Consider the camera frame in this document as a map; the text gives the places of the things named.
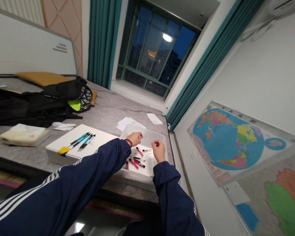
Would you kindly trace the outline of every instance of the green window frame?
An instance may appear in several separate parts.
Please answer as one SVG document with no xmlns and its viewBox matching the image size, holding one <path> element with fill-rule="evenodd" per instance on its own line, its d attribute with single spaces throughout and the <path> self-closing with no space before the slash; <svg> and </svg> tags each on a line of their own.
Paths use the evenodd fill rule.
<svg viewBox="0 0 295 236">
<path fill-rule="evenodd" d="M 177 17 L 176 15 L 174 15 L 174 14 L 166 11 L 163 8 L 154 5 L 151 2 L 148 2 L 148 1 L 132 1 L 132 4 L 134 4 L 134 10 L 132 9 L 133 10 L 133 13 L 132 12 L 129 12 L 129 11 L 132 11 L 132 10 L 130 10 L 129 5 L 128 5 L 128 11 L 127 11 L 127 17 L 129 17 L 129 14 L 133 15 L 132 22 L 131 22 L 130 32 L 129 33 L 126 33 L 125 32 L 126 30 L 124 30 L 124 34 L 126 34 L 126 35 L 123 35 L 123 39 L 122 39 L 122 46 L 125 45 L 125 43 L 126 43 L 127 44 L 127 49 L 126 49 L 126 53 L 125 53 L 124 59 L 121 58 L 121 57 L 123 57 L 123 55 L 120 54 L 120 58 L 119 58 L 119 61 L 118 61 L 118 68 L 117 68 L 116 80 L 124 80 L 124 81 L 126 81 L 128 83 L 131 83 L 131 82 L 125 80 L 126 70 L 128 70 L 128 71 L 130 71 L 132 73 L 137 74 L 138 76 L 141 76 L 141 77 L 145 78 L 145 82 L 144 82 L 143 87 L 138 86 L 138 85 L 136 85 L 134 83 L 131 83 L 132 85 L 135 85 L 135 86 L 140 87 L 141 89 L 147 90 L 147 83 L 149 81 L 152 81 L 152 82 L 154 82 L 154 83 L 156 83 L 158 85 L 161 85 L 164 88 L 166 88 L 166 91 L 165 91 L 165 93 L 164 93 L 163 96 L 160 96 L 160 95 L 154 93 L 151 90 L 147 90 L 147 91 L 149 91 L 149 92 L 151 92 L 151 93 L 153 93 L 153 94 L 155 94 L 155 95 L 157 95 L 159 97 L 162 97 L 165 100 L 166 97 L 167 97 L 167 95 L 169 94 L 169 92 L 170 92 L 173 84 L 175 83 L 176 78 L 177 78 L 178 74 L 181 71 L 181 68 L 183 67 L 184 63 L 186 62 L 186 59 L 188 58 L 191 49 L 193 48 L 196 40 L 198 39 L 198 37 L 199 37 L 202 29 L 200 29 L 200 28 L 198 28 L 198 27 L 196 27 L 196 26 L 188 23 L 187 21 L 185 21 L 185 20 Z M 133 68 L 133 67 L 131 67 L 131 66 L 128 65 L 128 61 L 129 61 L 129 57 L 130 57 L 131 45 L 133 43 L 134 34 L 135 34 L 135 30 L 136 30 L 136 22 L 138 21 L 138 17 L 139 17 L 140 7 L 145 7 L 147 9 L 149 9 L 152 13 L 151 13 L 151 16 L 150 16 L 150 19 L 149 19 L 149 23 L 148 23 L 148 27 L 147 27 L 147 30 L 146 30 L 146 33 L 145 33 L 145 38 L 144 38 L 144 41 L 143 41 L 143 45 L 142 45 L 142 48 L 141 48 L 141 52 L 140 52 L 140 56 L 139 56 L 139 59 L 138 59 L 138 62 L 137 62 L 137 66 L 136 66 L 136 68 Z M 170 50 L 168 52 L 168 55 L 167 55 L 167 58 L 166 58 L 166 60 L 164 62 L 163 68 L 162 68 L 162 70 L 161 70 L 161 72 L 160 72 L 160 74 L 159 74 L 159 76 L 158 76 L 157 79 L 154 78 L 154 77 L 152 77 L 152 76 L 150 76 L 149 74 L 150 74 L 150 72 L 151 72 L 151 70 L 153 68 L 153 64 L 154 64 L 154 61 L 156 59 L 156 56 L 157 56 L 157 53 L 158 53 L 158 50 L 159 50 L 159 47 L 161 45 L 162 40 L 160 40 L 160 42 L 159 42 L 159 45 L 158 45 L 158 48 L 156 50 L 156 54 L 154 56 L 154 60 L 152 62 L 152 65 L 151 65 L 151 68 L 149 70 L 149 73 L 148 74 L 145 74 L 144 72 L 141 72 L 140 70 L 138 70 L 138 66 L 139 66 L 139 63 L 140 63 L 140 60 L 141 60 L 142 52 L 143 52 L 143 49 L 144 49 L 144 46 L 145 46 L 145 43 L 146 43 L 148 31 L 149 31 L 149 28 L 150 28 L 151 21 L 152 21 L 152 18 L 153 18 L 153 14 L 154 13 L 157 13 L 158 15 L 160 15 L 160 16 L 162 16 L 162 17 L 164 17 L 164 18 L 167 19 L 167 23 L 166 23 L 165 29 L 167 28 L 167 25 L 168 25 L 168 22 L 169 21 L 172 21 L 172 22 L 174 22 L 174 23 L 176 23 L 176 24 L 179 25 L 179 30 L 178 30 L 175 38 L 173 39 L 173 44 L 172 44 L 172 46 L 171 46 L 171 48 L 170 48 Z M 191 43 L 189 45 L 189 48 L 187 49 L 187 52 L 185 53 L 183 59 L 181 60 L 179 66 L 178 66 L 178 69 L 176 70 L 176 72 L 174 74 L 174 77 L 172 78 L 170 84 L 169 85 L 166 85 L 166 84 L 160 82 L 159 80 L 160 80 L 160 78 L 162 76 L 162 73 L 163 73 L 164 68 L 165 68 L 165 66 L 167 64 L 168 58 L 169 58 L 169 56 L 170 56 L 170 54 L 171 54 L 171 52 L 173 50 L 173 47 L 174 47 L 174 45 L 176 43 L 176 39 L 179 36 L 180 30 L 181 30 L 181 28 L 183 26 L 186 27 L 186 28 L 188 28 L 188 29 L 190 29 L 190 30 L 192 30 L 192 31 L 194 31 L 195 32 L 195 35 L 194 35 L 194 37 L 193 37 L 193 39 L 192 39 L 192 41 L 191 41 Z"/>
</svg>

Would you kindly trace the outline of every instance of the curtain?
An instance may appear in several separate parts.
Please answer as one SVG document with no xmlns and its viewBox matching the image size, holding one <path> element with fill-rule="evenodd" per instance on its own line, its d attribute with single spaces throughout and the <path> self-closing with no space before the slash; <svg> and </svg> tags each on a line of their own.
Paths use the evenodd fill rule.
<svg viewBox="0 0 295 236">
<path fill-rule="evenodd" d="M 91 0 L 88 80 L 110 88 L 122 0 Z"/>
<path fill-rule="evenodd" d="M 264 0 L 237 0 L 167 115 L 173 130 L 248 26 Z"/>
</svg>

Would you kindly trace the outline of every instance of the window frame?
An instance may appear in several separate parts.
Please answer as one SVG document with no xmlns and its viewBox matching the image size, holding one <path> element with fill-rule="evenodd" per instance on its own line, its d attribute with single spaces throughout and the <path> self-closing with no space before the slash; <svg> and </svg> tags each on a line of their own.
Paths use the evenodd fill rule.
<svg viewBox="0 0 295 236">
<path fill-rule="evenodd" d="M 144 38 L 143 44 L 142 44 L 142 49 L 141 49 L 140 56 L 139 56 L 139 59 L 138 59 L 138 62 L 137 62 L 137 66 L 136 66 L 136 68 L 133 68 L 131 66 L 128 66 L 128 61 L 129 61 L 129 54 L 130 54 L 130 51 L 131 51 L 131 45 L 133 43 L 134 34 L 135 34 L 135 30 L 136 30 L 136 22 L 137 22 L 138 17 L 139 17 L 140 7 L 145 7 L 147 9 L 149 9 L 151 11 L 151 17 L 149 19 L 148 27 L 147 27 L 147 30 L 146 30 L 146 34 L 145 34 L 145 38 Z M 153 64 L 154 64 L 154 61 L 155 61 L 156 56 L 154 57 L 154 61 L 153 61 L 152 65 L 151 65 L 149 74 L 145 74 L 145 73 L 143 73 L 143 72 L 141 72 L 141 71 L 138 70 L 138 66 L 139 66 L 139 63 L 140 63 L 141 56 L 142 56 L 143 48 L 144 48 L 145 43 L 146 43 L 148 31 L 149 31 L 149 28 L 150 28 L 151 21 L 152 21 L 152 18 L 153 18 L 153 14 L 154 13 L 157 13 L 157 14 L 159 14 L 159 15 L 161 15 L 161 16 L 163 16 L 163 17 L 165 17 L 167 19 L 167 24 L 166 24 L 165 30 L 167 28 L 167 25 L 168 25 L 168 22 L 169 21 L 173 21 L 174 23 L 176 23 L 176 24 L 179 25 L 179 30 L 178 30 L 178 32 L 177 32 L 177 34 L 175 36 L 174 42 L 173 42 L 173 44 L 172 44 L 172 46 L 171 46 L 171 48 L 169 50 L 169 53 L 167 55 L 167 58 L 166 58 L 165 63 L 163 65 L 163 68 L 160 71 L 160 74 L 159 74 L 159 76 L 158 76 L 157 79 L 149 75 L 150 72 L 151 72 L 151 70 L 152 70 L 152 67 L 153 67 Z M 186 28 L 188 28 L 190 30 L 193 30 L 195 32 L 195 35 L 194 35 L 194 37 L 193 37 L 193 39 L 192 39 L 192 41 L 191 41 L 191 43 L 190 43 L 190 45 L 188 47 L 188 49 L 187 49 L 187 51 L 186 51 L 183 59 L 181 60 L 181 63 L 179 65 L 178 69 L 176 70 L 172 81 L 170 82 L 169 85 L 166 85 L 166 84 L 163 84 L 162 82 L 160 82 L 159 80 L 160 80 L 160 78 L 162 76 L 162 73 L 164 71 L 164 68 L 166 66 L 166 63 L 167 63 L 168 58 L 170 56 L 170 53 L 173 50 L 173 47 L 174 47 L 174 45 L 176 43 L 176 39 L 178 38 L 179 33 L 181 31 L 181 28 L 183 26 L 185 26 Z M 130 83 L 130 84 L 132 84 L 134 86 L 137 86 L 137 87 L 139 87 L 141 89 L 144 89 L 146 91 L 149 91 L 149 92 L 155 94 L 156 96 L 162 97 L 165 100 L 166 97 L 167 97 L 167 95 L 169 94 L 169 92 L 171 90 L 171 87 L 173 86 L 174 82 L 176 81 L 177 76 L 178 76 L 178 74 L 181 71 L 181 68 L 185 64 L 186 59 L 188 58 L 188 56 L 189 56 L 189 54 L 191 52 L 191 49 L 194 47 L 194 44 L 195 44 L 196 40 L 198 39 L 201 31 L 202 30 L 200 28 L 198 28 L 198 27 L 196 27 L 196 26 L 194 26 L 194 25 L 186 22 L 185 20 L 177 17 L 176 15 L 174 15 L 174 14 L 166 11 L 165 9 L 163 9 L 163 8 L 157 6 L 157 5 L 154 5 L 151 2 L 147 2 L 147 1 L 136 1 L 135 2 L 135 7 L 134 7 L 134 12 L 133 12 L 133 17 L 132 17 L 132 22 L 131 22 L 131 29 L 130 29 L 130 33 L 129 33 L 129 36 L 128 36 L 127 50 L 126 50 L 126 54 L 125 54 L 125 59 L 123 61 L 123 65 L 118 64 L 118 67 L 119 68 L 122 68 L 121 77 L 118 78 L 118 79 L 116 78 L 116 80 L 126 81 L 126 82 L 128 82 L 128 83 Z M 160 40 L 160 42 L 159 42 L 158 49 L 157 49 L 155 55 L 157 55 L 157 53 L 158 53 L 159 47 L 161 45 L 161 42 L 162 42 L 162 40 Z M 143 87 L 138 86 L 138 85 L 136 85 L 134 83 L 131 83 L 131 82 L 125 80 L 125 72 L 126 72 L 126 70 L 129 70 L 132 73 L 135 73 L 135 74 L 137 74 L 137 75 L 139 75 L 141 77 L 144 77 L 145 78 L 145 83 L 144 83 Z M 160 95 L 158 95 L 158 94 L 156 94 L 156 93 L 154 93 L 154 92 L 146 89 L 146 85 L 147 85 L 147 83 L 148 83 L 149 80 L 166 88 L 166 92 L 164 93 L 163 96 L 160 96 Z"/>
</svg>

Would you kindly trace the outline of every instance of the window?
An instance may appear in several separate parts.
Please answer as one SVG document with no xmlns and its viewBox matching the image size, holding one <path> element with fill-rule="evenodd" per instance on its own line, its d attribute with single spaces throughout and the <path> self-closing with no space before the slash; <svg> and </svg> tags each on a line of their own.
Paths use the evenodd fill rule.
<svg viewBox="0 0 295 236">
<path fill-rule="evenodd" d="M 129 1 L 116 79 L 167 97 L 200 29 L 142 1 Z"/>
</svg>

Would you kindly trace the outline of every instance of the window sill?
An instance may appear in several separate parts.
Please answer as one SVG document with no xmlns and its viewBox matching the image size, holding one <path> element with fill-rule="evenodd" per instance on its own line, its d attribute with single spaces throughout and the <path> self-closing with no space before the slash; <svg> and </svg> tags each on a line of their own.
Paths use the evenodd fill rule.
<svg viewBox="0 0 295 236">
<path fill-rule="evenodd" d="M 126 98 L 156 110 L 163 111 L 165 109 L 165 101 L 163 98 L 124 80 L 113 80 L 110 89 Z"/>
</svg>

